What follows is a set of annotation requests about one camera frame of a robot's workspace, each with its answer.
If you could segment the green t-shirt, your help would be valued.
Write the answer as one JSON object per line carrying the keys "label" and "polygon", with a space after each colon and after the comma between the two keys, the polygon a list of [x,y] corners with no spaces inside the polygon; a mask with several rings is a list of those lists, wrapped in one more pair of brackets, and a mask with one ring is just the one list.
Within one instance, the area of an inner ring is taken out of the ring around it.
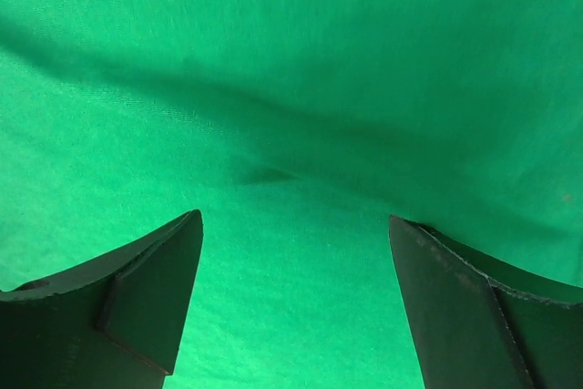
{"label": "green t-shirt", "polygon": [[391,216],[582,283],[582,0],[1,0],[1,286],[186,210],[172,388],[419,388]]}

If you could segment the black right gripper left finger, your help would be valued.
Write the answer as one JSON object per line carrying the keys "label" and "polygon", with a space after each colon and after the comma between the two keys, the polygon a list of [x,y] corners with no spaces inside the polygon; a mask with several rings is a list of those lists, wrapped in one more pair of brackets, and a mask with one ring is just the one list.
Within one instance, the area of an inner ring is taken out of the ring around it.
{"label": "black right gripper left finger", "polygon": [[202,242],[201,214],[191,210],[2,292],[2,387],[162,387],[175,371]]}

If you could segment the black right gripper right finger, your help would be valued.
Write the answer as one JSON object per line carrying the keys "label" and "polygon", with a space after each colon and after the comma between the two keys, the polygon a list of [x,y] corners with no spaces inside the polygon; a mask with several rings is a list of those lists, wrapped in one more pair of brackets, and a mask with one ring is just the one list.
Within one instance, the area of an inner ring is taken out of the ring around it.
{"label": "black right gripper right finger", "polygon": [[389,240],[425,387],[581,387],[581,288],[396,216]]}

